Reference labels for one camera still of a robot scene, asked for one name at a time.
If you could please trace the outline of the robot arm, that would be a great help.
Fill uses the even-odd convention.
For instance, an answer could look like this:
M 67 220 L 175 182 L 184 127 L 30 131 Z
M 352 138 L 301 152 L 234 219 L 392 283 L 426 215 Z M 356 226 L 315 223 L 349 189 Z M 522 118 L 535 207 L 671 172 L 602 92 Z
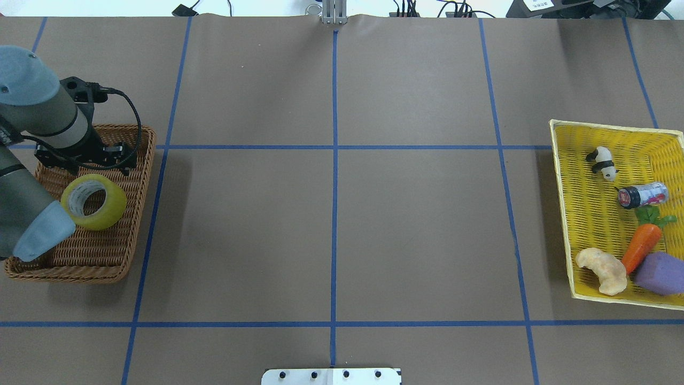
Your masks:
M 1 64 L 2 260 L 33 261 L 79 227 L 105 230 L 122 218 L 125 192 L 102 172 L 129 175 L 137 165 L 143 127 L 121 90 L 76 76 L 60 80 L 37 54 L 15 45 L 2 46 Z M 134 144 L 107 145 L 96 131 L 95 104 L 107 102 L 109 95 L 124 98 L 134 113 Z M 34 144 L 34 157 L 45 168 L 89 173 L 55 198 L 12 152 L 26 141 Z

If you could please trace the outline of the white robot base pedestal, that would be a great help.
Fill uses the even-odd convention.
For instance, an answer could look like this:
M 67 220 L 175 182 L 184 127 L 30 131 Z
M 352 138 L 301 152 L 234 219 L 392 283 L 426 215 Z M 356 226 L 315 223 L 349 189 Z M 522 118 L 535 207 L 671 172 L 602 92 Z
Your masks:
M 403 384 L 395 368 L 281 368 L 269 369 L 261 384 Z

